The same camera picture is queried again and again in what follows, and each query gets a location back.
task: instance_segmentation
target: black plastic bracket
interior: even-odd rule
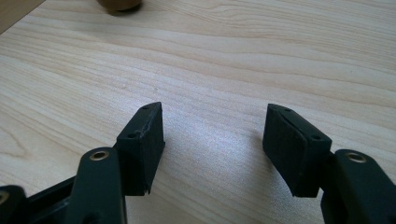
[[[29,198],[0,187],[0,224],[126,223],[124,196],[150,192],[164,144],[161,103],[142,106],[114,147],[82,156],[75,177]]]
[[[293,196],[316,197],[327,224],[396,223],[396,187],[371,157],[342,149],[289,108],[268,105],[263,149]]]

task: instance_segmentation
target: light wood surface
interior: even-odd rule
[[[0,0],[0,34],[44,0]]]
[[[0,35],[0,185],[28,195],[163,102],[166,147],[129,223],[321,223],[262,151],[269,103],[396,182],[396,3],[48,0]]]

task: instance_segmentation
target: blurry brown object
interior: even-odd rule
[[[126,10],[139,5],[141,0],[97,0],[98,3],[109,10]]]
[[[0,0],[0,34],[42,2],[44,0]]]

